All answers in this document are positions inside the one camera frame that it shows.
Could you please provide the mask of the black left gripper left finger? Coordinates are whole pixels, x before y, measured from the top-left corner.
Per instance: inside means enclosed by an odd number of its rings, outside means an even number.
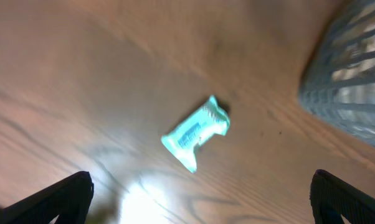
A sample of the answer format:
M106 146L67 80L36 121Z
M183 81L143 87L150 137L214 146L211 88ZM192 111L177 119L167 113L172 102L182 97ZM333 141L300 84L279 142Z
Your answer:
M13 204L0 208L0 224L84 224L93 198L90 173L80 171Z

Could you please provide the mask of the teal wet wipes pack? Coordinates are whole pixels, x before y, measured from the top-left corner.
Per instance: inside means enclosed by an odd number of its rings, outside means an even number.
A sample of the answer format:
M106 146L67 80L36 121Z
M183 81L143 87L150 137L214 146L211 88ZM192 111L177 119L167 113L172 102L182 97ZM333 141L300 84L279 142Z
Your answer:
M214 135L225 136L230 127L229 115L214 95L161 137L164 147L191 173L197 171L196 150Z

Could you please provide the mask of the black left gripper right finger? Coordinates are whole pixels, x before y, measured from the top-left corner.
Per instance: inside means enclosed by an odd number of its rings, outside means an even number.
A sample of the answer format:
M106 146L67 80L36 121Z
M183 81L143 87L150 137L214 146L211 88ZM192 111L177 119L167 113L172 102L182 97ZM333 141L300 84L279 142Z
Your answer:
M375 199L326 170L316 170L310 185L316 224L375 223Z

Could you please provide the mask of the grey plastic basket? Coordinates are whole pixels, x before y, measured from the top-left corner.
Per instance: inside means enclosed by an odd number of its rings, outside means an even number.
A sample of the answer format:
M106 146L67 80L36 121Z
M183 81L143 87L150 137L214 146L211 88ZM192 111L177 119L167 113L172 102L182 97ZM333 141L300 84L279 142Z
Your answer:
M307 112L375 147L375 0L350 1L336 13L298 99Z

